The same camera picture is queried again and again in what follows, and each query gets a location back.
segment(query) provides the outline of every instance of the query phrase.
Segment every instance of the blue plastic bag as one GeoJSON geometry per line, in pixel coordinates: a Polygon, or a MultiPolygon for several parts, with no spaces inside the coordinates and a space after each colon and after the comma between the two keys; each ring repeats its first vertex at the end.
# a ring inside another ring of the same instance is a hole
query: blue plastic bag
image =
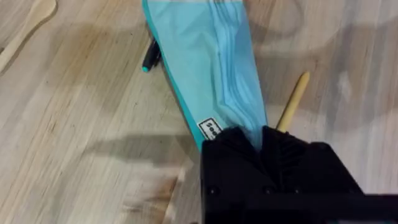
{"type": "Polygon", "coordinates": [[[143,0],[171,84],[199,149],[240,126],[261,148],[266,114],[246,11],[234,0],[143,0]]]}

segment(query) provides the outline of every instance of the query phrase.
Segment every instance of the wooden spoon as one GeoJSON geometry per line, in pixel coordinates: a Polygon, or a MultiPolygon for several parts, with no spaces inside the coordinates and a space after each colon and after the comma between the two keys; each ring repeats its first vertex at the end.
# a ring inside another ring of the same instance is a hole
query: wooden spoon
{"type": "Polygon", "coordinates": [[[18,50],[24,45],[25,40],[27,40],[40,25],[53,15],[56,8],[56,0],[36,0],[33,3],[22,29],[4,48],[4,50],[0,52],[0,75],[11,59],[13,59],[13,56],[16,56],[18,50]]]}

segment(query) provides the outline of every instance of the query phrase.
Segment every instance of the sticker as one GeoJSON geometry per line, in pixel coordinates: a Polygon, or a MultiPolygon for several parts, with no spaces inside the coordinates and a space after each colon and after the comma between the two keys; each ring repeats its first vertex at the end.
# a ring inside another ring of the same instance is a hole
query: sticker
{"type": "Polygon", "coordinates": [[[203,135],[209,140],[216,138],[216,136],[222,131],[214,118],[208,118],[201,123],[198,123],[198,127],[203,135]]]}

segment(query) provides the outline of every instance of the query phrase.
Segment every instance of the wooden table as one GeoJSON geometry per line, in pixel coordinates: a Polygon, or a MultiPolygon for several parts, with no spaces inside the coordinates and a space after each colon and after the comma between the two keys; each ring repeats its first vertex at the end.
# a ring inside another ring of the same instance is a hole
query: wooden table
{"type": "MultiPolygon", "coordinates": [[[[32,0],[0,0],[0,45],[32,0]]],[[[398,1],[246,1],[270,126],[330,143],[365,192],[398,192],[398,1]]],[[[59,0],[0,78],[3,223],[200,222],[199,154],[140,0],[59,0]]]]}

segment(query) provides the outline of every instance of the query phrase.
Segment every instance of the blue bag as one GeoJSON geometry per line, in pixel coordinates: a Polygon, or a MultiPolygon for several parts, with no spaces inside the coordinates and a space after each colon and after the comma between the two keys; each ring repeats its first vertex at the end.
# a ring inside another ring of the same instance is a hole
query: blue bag
{"type": "Polygon", "coordinates": [[[266,114],[242,1],[142,0],[199,149],[240,126],[260,150],[266,114]]]}

